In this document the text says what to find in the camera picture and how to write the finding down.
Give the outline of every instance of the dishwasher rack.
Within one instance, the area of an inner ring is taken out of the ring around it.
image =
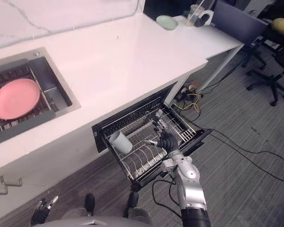
[[[155,126],[149,120],[151,114],[156,114],[156,116],[162,119],[168,126],[171,132],[176,136],[180,149],[188,145],[196,135],[196,132],[189,125],[183,125],[179,118],[175,116],[175,112],[173,113],[168,107],[159,104],[154,105],[154,103],[156,103],[156,100],[148,103],[148,105],[155,107],[152,108],[153,110],[151,112],[146,108],[147,111],[145,111],[142,117],[119,129],[133,144],[132,150],[128,154],[123,154],[111,146],[118,158],[119,164],[123,166],[123,170],[125,170],[126,175],[128,175],[132,181],[143,177],[143,175],[151,171],[154,166],[160,164],[167,155],[164,149],[143,142],[144,140],[159,139],[158,134],[154,130]],[[122,122],[127,121],[128,116],[125,116],[118,119],[115,124],[122,124]],[[114,131],[106,130],[107,127],[108,126],[104,127],[102,130],[106,141],[109,141]]]

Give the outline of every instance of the light green plate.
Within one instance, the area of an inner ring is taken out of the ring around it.
[[[156,22],[166,30],[174,30],[179,25],[176,20],[166,15],[158,16]]]

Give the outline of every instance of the marble backsplash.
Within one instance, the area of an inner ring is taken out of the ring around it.
[[[0,0],[0,48],[141,13],[144,0]]]

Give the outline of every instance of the wire rack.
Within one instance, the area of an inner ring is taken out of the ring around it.
[[[13,68],[10,70],[5,70],[5,71],[0,72],[0,89],[7,83],[13,80],[16,80],[16,79],[31,79],[35,81],[37,85],[39,86],[41,97],[37,105],[35,106],[35,108],[31,110],[29,113],[27,113],[26,115],[16,118],[16,119],[12,119],[12,120],[0,119],[0,132],[4,130],[8,130],[17,124],[20,124],[23,121],[34,118],[46,111],[51,110],[51,106],[48,103],[44,92],[40,88],[37,78],[35,77],[32,69],[28,65],[22,65],[17,68]]]
[[[144,173],[151,169],[152,166],[159,163],[167,155],[164,149],[151,146],[143,142],[144,140],[159,139],[158,134],[154,130],[155,127],[150,122],[149,118],[149,116],[153,113],[162,119],[176,136],[180,148],[193,140],[196,134],[192,128],[185,127],[177,117],[174,117],[171,114],[168,108],[164,107],[157,107],[151,112],[146,111],[143,117],[121,128],[120,131],[133,144],[133,148],[128,154],[123,154],[114,147],[113,149],[119,157],[119,162],[124,166],[126,174],[132,180],[136,180],[141,177]],[[107,140],[109,140],[111,134],[105,135]]]

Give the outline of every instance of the small plate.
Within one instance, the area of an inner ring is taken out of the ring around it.
[[[179,25],[175,19],[166,15],[158,16],[156,22],[166,30],[174,30]]]
[[[0,89],[0,119],[10,120],[30,112],[40,98],[39,86],[31,79],[16,79]]]

